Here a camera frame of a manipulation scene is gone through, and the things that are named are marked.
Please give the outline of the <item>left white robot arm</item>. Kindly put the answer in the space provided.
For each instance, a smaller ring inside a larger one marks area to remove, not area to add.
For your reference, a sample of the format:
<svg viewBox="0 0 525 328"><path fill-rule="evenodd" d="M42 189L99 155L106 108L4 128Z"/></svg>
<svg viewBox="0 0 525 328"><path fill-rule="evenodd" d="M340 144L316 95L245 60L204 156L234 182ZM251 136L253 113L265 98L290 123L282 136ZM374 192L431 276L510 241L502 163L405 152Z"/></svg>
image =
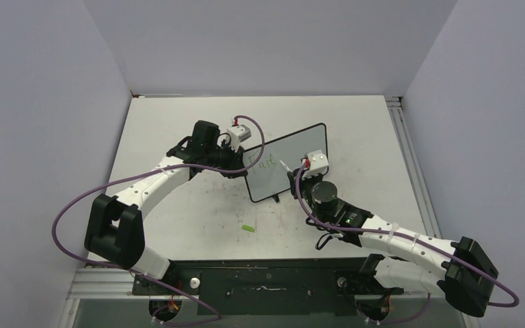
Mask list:
<svg viewBox="0 0 525 328"><path fill-rule="evenodd" d="M200 120L156 165L156 173L135 181L114 195L99 195L92 204L85 248L122 269L150 276L150 285L165 295L176 287L170 260L146 244L144 217L175 188L189 182L205 167L222 170L227 178L246 176L243 141L251 137L243 124L225 133Z"/></svg>

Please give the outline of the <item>white whiteboard marker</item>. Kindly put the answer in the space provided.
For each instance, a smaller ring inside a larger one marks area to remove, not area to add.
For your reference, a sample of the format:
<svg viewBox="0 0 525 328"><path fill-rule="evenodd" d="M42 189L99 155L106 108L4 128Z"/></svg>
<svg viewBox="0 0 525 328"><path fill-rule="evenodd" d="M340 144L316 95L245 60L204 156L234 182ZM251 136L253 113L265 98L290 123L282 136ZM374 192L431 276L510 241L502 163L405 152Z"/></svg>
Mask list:
<svg viewBox="0 0 525 328"><path fill-rule="evenodd" d="M283 161L283 160L279 160L281 166L287 171L287 172L292 172L293 170Z"/></svg>

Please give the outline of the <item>green marker cap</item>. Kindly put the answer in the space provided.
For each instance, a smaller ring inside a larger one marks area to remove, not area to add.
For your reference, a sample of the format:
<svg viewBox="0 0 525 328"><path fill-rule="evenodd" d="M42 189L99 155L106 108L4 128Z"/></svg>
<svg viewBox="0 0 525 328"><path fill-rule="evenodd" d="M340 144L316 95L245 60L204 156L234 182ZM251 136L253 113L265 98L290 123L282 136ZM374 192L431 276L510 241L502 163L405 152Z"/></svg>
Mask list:
<svg viewBox="0 0 525 328"><path fill-rule="evenodd" d="M256 231L256 228L254 228L252 226L249 226L249 225L242 225L241 229L245 230L247 232L255 232Z"/></svg>

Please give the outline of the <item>black framed small whiteboard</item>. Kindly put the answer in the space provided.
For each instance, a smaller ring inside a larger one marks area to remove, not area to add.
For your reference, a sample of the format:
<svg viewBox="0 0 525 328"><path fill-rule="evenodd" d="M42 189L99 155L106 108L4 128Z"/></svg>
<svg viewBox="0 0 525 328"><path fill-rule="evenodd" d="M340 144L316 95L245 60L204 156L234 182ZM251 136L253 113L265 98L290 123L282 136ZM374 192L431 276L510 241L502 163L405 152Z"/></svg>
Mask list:
<svg viewBox="0 0 525 328"><path fill-rule="evenodd" d="M260 149L260 146L255 146L243 154L244 166L250 166L245 181L253 202L275 197L290 189L287 171L279 160L283 160L294 171L302 166L301 160L307 153L322 150L328 154L327 126L318 123L267 141L262 156L255 161Z"/></svg>

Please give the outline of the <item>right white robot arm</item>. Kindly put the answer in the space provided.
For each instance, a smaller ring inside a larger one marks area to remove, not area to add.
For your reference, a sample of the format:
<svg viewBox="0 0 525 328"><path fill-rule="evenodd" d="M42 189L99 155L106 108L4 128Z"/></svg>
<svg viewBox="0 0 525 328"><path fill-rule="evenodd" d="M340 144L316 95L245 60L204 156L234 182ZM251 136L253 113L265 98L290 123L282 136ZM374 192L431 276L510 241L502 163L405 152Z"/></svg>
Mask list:
<svg viewBox="0 0 525 328"><path fill-rule="evenodd" d="M443 296L456 310L481 318L498 270L474 239L458 241L419 234L391 223L338 197L336 186L305 168L286 174L291 194L306 213L306 222L331 238L373 249L359 274L367 292L403 289Z"/></svg>

